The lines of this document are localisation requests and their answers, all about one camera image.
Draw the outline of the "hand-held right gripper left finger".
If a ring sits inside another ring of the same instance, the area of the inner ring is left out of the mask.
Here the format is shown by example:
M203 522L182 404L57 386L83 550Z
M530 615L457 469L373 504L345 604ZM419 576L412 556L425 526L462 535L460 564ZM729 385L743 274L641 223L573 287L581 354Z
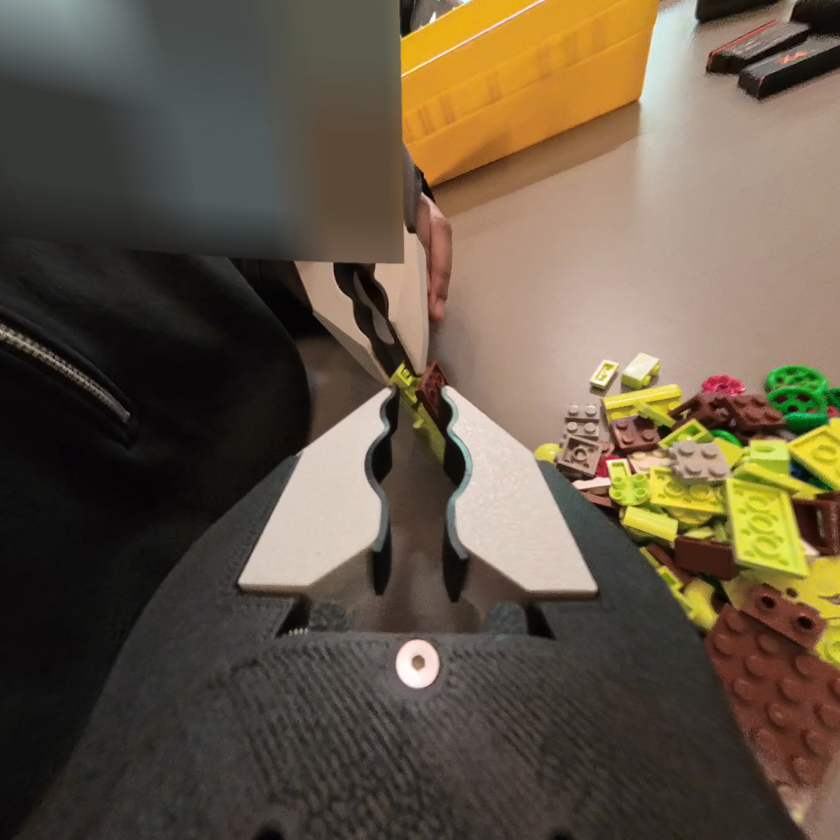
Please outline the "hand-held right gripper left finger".
M399 396L379 391L305 447L238 579L245 592L382 595L392 570L389 504Z

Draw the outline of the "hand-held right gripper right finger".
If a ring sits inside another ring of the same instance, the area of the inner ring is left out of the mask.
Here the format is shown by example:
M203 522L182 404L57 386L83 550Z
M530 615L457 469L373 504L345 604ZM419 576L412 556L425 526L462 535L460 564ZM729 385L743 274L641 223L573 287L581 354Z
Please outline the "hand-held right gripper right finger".
M473 403L441 390L451 601L589 600L598 587L540 462Z

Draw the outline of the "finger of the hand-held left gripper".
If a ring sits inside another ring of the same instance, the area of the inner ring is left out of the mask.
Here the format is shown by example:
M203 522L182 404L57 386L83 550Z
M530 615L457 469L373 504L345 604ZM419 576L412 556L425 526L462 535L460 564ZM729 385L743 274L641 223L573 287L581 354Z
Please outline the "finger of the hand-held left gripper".
M350 279L348 290L337 281L329 262L294 264L314 317L358 364L376 381L387 383L392 371L387 344L375 328L371 307L363 300L361 287Z
M354 319L364 340L365 367L390 377L404 364L414 375L427 368L429 318L424 247L403 233L403 261L354 268Z

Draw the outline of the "lime and brown brick assembly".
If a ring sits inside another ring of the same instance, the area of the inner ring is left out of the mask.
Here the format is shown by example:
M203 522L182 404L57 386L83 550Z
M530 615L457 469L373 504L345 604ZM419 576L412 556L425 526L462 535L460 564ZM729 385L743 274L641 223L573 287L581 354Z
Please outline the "lime and brown brick assembly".
M445 435L439 418L439 393L448 384L445 374L433 360L421 375L413 373L410 366L401 364L389 379L400 394L405 409L418 438L440 464L445 460Z

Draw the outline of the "pile of toy bricks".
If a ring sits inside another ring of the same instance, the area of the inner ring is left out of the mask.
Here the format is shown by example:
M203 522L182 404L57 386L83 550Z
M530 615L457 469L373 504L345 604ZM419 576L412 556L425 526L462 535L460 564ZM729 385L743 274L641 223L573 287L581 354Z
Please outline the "pile of toy bricks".
M838 384L806 364L758 391L729 374L657 385L641 353L537 447L639 549L698 631L742 735L791 818L838 837Z

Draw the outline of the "person's left forearm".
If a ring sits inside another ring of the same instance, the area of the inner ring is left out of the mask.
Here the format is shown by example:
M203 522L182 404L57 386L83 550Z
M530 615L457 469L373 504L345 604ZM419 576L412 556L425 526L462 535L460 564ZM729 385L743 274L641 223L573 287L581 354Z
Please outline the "person's left forearm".
M328 334L315 316L293 261L231 258L231 262L294 340Z

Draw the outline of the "person's left hand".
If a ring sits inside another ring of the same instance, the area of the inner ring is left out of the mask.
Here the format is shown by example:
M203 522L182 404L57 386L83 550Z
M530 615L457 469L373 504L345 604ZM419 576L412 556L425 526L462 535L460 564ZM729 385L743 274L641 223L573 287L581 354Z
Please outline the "person's left hand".
M421 195L416 236L423 247L427 272L427 308L432 323L444 320L452 277L453 231L446 216L426 194Z

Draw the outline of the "yellow plastic bin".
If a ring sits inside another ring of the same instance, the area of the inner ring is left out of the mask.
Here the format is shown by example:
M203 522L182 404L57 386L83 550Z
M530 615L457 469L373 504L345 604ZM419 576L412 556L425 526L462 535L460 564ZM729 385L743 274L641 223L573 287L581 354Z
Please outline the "yellow plastic bin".
M636 102L655 1L474 1L401 41L402 133L431 186Z

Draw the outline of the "black charging case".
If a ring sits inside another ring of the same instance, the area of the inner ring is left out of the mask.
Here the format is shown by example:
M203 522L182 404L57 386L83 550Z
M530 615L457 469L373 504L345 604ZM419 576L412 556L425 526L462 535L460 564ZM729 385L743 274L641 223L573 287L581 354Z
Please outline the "black charging case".
M752 12L777 4L777 1L746 0L746 1L696 1L695 18L701 24L713 20Z

